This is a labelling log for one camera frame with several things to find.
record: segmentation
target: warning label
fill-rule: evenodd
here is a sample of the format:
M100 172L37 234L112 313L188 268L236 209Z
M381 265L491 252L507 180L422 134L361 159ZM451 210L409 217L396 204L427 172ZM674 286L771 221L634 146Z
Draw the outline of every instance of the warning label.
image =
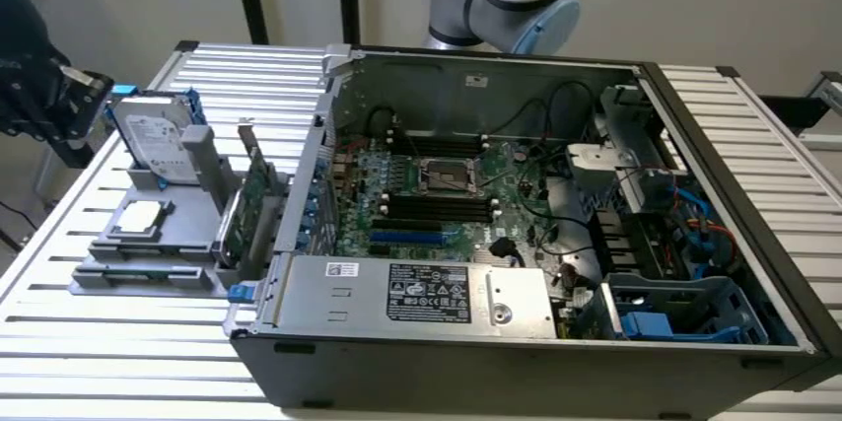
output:
M464 266L389 265L385 316L413 322L471 322Z

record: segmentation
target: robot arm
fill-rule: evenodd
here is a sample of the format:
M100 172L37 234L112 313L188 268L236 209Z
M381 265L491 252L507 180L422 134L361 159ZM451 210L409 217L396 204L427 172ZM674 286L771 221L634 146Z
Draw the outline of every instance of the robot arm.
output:
M0 0L0 19L0 131L47 141L69 167L84 168L93 151L79 140L113 80L69 66L31 0Z
M578 0L431 0L426 46L554 54L578 21Z

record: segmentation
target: green circuit board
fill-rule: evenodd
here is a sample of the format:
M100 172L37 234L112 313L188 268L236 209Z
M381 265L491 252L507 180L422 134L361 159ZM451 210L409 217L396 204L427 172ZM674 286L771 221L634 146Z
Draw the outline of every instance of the green circuit board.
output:
M379 202L380 195L387 190L396 195L407 196L496 198L503 211L491 223L442 222L443 245L389 245L388 257L472 261L478 250L487 248L498 238L508 237L514 241L526 241L528 227L534 225L543 228L546 220L534 217L519 205L518 182L526 164L514 160L515 147L518 144L510 142L495 143L476 159L468 160L474 166L475 192L450 189L442 185L435 190L422 190L422 161L458 164L466 160L391 155L376 142L348 154L344 192L337 193L339 226L335 254L359 257L387 256L368 253L372 221L383 218ZM403 168L403 172L397 173L396 168ZM532 170L523 177L523 181L536 183L538 170ZM526 202L538 212L548 213L546 200L528 199Z

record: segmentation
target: sticker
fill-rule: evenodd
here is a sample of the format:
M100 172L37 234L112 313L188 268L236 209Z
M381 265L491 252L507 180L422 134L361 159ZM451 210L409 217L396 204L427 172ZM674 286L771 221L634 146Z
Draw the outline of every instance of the sticker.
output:
M464 85L468 88L487 88L488 87L488 76L467 75L464 77Z
M175 124L163 117L129 115L127 125L135 150L148 169L169 182L196 182L196 171Z
M327 263L325 276L344 276L356 278L359 263L355 261L331 261Z
M467 267L392 263L387 300L391 320L471 323Z

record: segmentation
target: aluminum profile table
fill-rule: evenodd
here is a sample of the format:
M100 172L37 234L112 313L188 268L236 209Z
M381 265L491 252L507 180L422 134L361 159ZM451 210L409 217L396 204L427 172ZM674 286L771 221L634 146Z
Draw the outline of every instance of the aluminum profile table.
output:
M324 55L323 49L203 43L193 51L173 53L151 86L200 91L217 147L239 170L247 160L235 124L251 117L267 158L291 173L324 90ZM722 78L711 68L664 71L816 293L842 319L842 216L838 207L834 211L838 200L815 178L822 173L808 153L803 156L782 139L768 111L738 80ZM0 418L436 418L279 410L264 401L223 335L225 301L69 295L71 271L131 185L124 173L129 163L113 136L0 279ZM768 174L776 174L775 185ZM240 312L239 317L253 314ZM714 419L841 418L836 377L802 393L763 393Z

